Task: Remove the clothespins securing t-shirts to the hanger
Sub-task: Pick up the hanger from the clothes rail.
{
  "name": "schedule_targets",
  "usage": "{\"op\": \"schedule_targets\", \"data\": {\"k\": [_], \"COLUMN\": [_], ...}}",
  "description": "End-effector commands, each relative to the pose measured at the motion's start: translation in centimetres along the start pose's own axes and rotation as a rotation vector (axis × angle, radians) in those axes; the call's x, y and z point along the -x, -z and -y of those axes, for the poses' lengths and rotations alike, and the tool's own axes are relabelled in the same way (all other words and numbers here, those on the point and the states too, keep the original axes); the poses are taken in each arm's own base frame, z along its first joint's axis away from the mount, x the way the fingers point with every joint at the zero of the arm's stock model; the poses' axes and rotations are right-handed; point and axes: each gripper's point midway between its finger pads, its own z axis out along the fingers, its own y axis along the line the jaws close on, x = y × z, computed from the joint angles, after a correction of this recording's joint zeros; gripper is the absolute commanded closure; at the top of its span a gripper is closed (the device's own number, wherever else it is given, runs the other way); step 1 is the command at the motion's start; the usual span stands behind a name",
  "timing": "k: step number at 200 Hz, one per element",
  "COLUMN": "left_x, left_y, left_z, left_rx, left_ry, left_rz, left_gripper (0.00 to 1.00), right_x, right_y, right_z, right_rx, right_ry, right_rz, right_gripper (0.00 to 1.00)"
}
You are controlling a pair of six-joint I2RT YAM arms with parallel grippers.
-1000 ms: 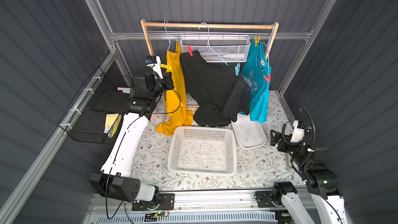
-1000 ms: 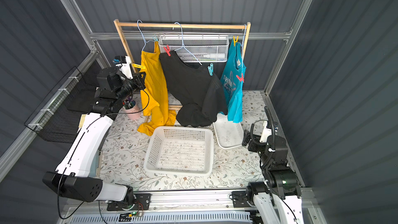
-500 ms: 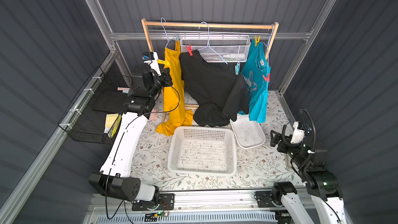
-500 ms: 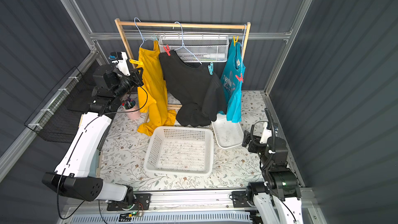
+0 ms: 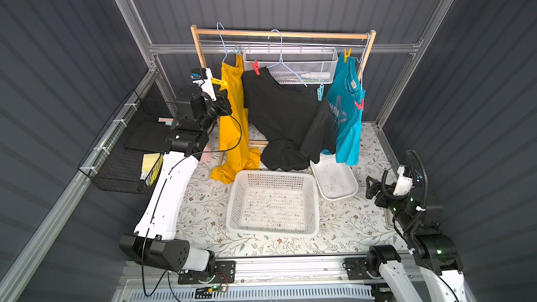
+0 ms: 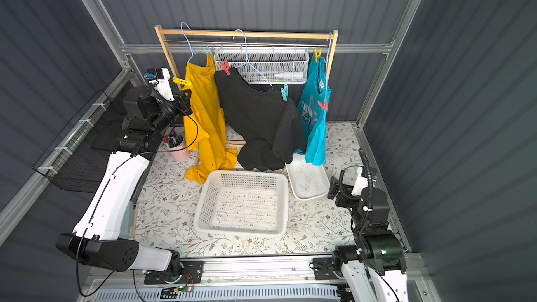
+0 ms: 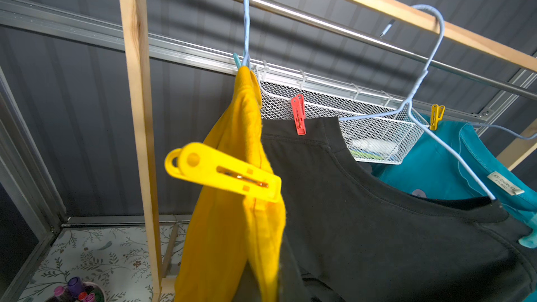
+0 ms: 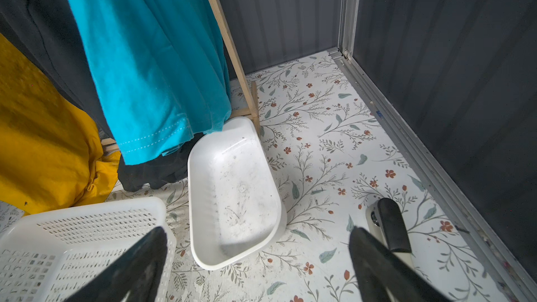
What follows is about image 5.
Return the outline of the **yellow t-shirt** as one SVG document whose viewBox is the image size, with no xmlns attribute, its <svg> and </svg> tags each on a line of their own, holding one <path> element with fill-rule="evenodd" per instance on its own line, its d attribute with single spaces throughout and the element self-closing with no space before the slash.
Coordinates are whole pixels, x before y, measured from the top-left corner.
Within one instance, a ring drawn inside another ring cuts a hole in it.
<svg viewBox="0 0 537 302">
<path fill-rule="evenodd" d="M 219 124 L 219 149 L 226 152 L 226 162 L 212 170 L 210 178 L 224 184 L 234 182 L 242 170 L 257 170 L 261 162 L 261 152 L 250 148 L 248 110 L 244 106 L 242 75 L 243 58 L 236 56 L 236 64 L 222 63 L 221 80 L 226 82 L 220 89 L 227 91 L 232 114 L 222 116 Z"/>
</svg>

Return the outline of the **blue wire hanger yellow shirt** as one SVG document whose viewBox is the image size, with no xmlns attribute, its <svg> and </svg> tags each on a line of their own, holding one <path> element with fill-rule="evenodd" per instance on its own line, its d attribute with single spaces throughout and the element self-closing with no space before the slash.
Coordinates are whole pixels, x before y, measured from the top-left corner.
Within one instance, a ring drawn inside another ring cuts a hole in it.
<svg viewBox="0 0 537 302">
<path fill-rule="evenodd" d="M 222 31 L 225 30 L 225 27 L 220 21 L 216 22 L 216 30 L 217 30 L 220 42 L 222 44 L 222 48 L 224 50 L 224 57 L 222 58 L 222 63 L 232 65 L 233 61 L 235 60 L 236 53 L 233 48 L 230 48 L 227 46 L 222 36 Z"/>
</svg>

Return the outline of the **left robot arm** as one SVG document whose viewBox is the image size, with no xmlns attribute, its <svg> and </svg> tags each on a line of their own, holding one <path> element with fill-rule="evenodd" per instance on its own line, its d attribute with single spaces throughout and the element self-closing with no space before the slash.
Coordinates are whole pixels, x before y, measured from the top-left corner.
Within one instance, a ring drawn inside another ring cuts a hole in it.
<svg viewBox="0 0 537 302">
<path fill-rule="evenodd" d="M 225 89 L 214 96 L 198 85 L 183 88 L 176 99 L 177 113 L 161 139 L 162 167 L 141 220 L 132 233 L 122 235 L 120 249 L 141 266 L 167 271 L 189 271 L 212 276 L 215 254 L 176 238 L 176 223 L 188 183 L 197 168 L 220 116 L 232 107 Z"/>
</svg>

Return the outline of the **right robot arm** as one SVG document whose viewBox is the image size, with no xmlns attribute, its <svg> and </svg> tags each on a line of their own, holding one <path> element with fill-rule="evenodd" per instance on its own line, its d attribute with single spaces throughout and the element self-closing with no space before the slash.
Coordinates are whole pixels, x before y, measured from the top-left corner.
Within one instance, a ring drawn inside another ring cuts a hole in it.
<svg viewBox="0 0 537 302">
<path fill-rule="evenodd" d="M 398 169 L 398 179 L 388 184 L 366 179 L 366 198 L 392 214 L 394 230 L 419 267 L 432 301 L 467 301 L 463 264 L 452 239 L 441 230 L 443 206 L 429 194 L 429 178 L 415 150 L 406 152 L 407 163 Z M 392 246 L 372 246 L 366 258 L 372 278 L 382 278 L 397 301 L 421 301 L 407 277 L 401 257 Z"/>
</svg>

